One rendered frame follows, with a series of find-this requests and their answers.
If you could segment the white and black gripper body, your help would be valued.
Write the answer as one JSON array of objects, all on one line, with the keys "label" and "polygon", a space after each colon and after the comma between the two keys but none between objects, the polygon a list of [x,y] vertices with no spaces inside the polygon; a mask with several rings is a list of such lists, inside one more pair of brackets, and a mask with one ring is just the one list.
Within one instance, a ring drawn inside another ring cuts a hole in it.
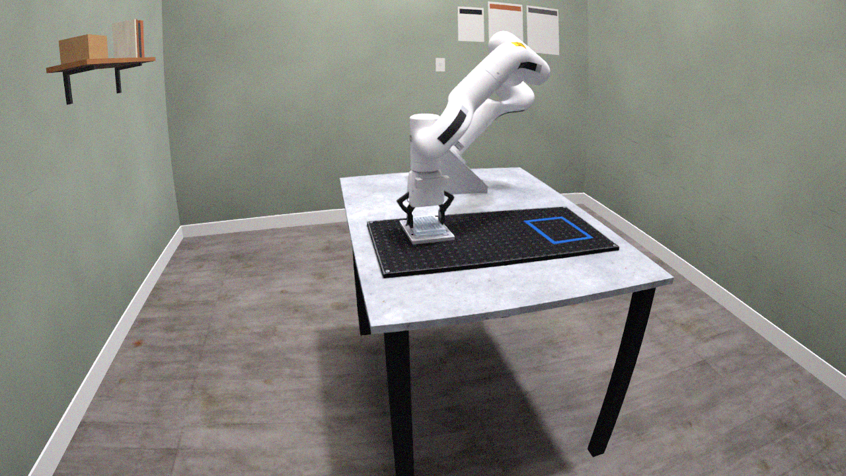
[{"label": "white and black gripper body", "polygon": [[407,202],[410,203],[410,207],[419,208],[441,205],[444,202],[443,187],[416,189],[414,178],[420,177],[418,174],[428,173],[410,171],[410,174],[408,174],[407,192],[410,192],[410,198],[407,199]]}]

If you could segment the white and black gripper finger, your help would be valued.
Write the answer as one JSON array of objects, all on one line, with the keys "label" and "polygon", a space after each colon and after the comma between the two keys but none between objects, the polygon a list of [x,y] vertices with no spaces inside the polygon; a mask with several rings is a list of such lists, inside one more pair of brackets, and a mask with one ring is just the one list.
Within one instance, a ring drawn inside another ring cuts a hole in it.
[{"label": "white and black gripper finger", "polygon": [[446,202],[443,203],[443,205],[442,204],[439,205],[440,209],[438,209],[438,221],[440,221],[440,223],[442,225],[443,225],[443,221],[445,221],[445,212],[448,209],[448,207],[450,207],[451,203],[453,202],[453,199],[455,198],[455,196],[453,194],[446,192],[446,190],[444,190],[444,196],[447,196],[448,199],[447,199]]},{"label": "white and black gripper finger", "polygon": [[404,201],[406,201],[406,199],[408,199],[408,198],[410,198],[410,192],[406,192],[406,194],[404,194],[404,196],[401,196],[401,198],[399,198],[396,202],[398,202],[399,207],[401,209],[403,209],[404,212],[406,213],[406,223],[407,223],[407,225],[409,225],[410,228],[413,228],[413,214],[412,213],[413,213],[413,210],[415,208],[410,207],[410,204],[408,205],[408,207],[405,207]]}]

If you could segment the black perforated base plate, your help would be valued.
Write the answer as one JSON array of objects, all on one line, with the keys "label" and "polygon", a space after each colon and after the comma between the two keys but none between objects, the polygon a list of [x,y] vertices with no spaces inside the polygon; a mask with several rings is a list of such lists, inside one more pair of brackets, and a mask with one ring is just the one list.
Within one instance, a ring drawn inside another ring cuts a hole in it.
[{"label": "black perforated base plate", "polygon": [[[587,237],[564,217],[593,238]],[[367,228],[383,278],[450,273],[468,269],[502,267],[619,251],[619,246],[567,207],[512,209],[484,213],[448,214],[444,225],[452,241],[413,245],[400,226],[406,219],[367,221]]]}]

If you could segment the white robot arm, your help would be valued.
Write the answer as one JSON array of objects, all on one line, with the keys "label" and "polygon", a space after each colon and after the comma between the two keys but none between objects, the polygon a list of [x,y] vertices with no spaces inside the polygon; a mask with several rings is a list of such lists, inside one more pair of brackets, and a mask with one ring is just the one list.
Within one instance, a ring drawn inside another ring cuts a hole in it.
[{"label": "white robot arm", "polygon": [[[461,154],[499,116],[531,108],[535,96],[525,82],[541,85],[550,75],[537,52],[508,31],[490,37],[488,50],[490,54],[448,95],[441,116],[410,117],[410,168],[428,173],[414,178],[416,189],[449,186],[447,175],[429,174],[440,169],[440,157],[450,149],[466,163]],[[490,100],[494,92],[502,100]]]}]

